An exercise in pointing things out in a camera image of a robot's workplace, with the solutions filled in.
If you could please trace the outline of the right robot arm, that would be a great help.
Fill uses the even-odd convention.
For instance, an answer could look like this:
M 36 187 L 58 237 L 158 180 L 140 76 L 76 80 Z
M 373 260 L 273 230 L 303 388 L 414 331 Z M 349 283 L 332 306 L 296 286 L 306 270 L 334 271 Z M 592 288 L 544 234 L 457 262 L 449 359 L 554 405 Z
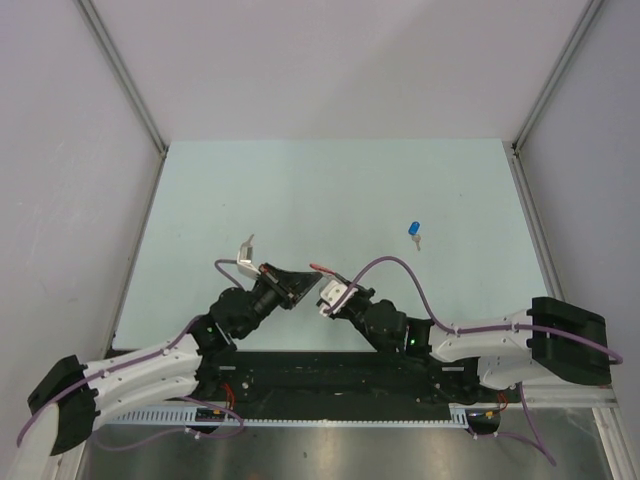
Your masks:
M 550 297 L 484 326 L 440 328 L 415 319 L 389 300 L 374 301 L 374 290 L 352 285 L 324 270 L 327 285 L 318 307 L 324 317 L 344 319 L 378 352 L 404 354 L 425 363 L 453 366 L 470 361 L 461 376 L 463 393 L 484 401 L 496 390 L 520 382 L 557 377 L 585 386 L 611 382 L 603 317 Z

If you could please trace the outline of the red handled metal key holder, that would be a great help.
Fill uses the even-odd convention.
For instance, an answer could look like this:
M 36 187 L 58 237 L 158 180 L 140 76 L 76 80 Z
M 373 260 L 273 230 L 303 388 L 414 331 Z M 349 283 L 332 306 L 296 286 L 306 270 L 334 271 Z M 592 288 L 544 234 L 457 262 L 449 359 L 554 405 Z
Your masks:
M 328 267 L 319 265 L 317 263 L 310 263 L 309 267 L 317 272 L 320 272 L 322 275 L 327 277 L 335 277 L 336 272 Z

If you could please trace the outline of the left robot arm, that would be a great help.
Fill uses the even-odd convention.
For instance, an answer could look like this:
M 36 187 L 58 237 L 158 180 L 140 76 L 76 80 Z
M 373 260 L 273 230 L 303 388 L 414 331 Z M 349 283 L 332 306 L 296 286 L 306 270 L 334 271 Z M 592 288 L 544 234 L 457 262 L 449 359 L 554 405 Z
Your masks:
M 290 272 L 264 263 L 251 289 L 225 289 L 173 339 L 100 361 L 62 358 L 29 395 L 32 417 L 24 428 L 56 407 L 58 424 L 48 451 L 55 456 L 88 440 L 107 421 L 156 402 L 223 396 L 234 407 L 237 397 L 222 361 L 235 352 L 236 341 L 274 310 L 294 308 L 321 278 L 318 271 Z

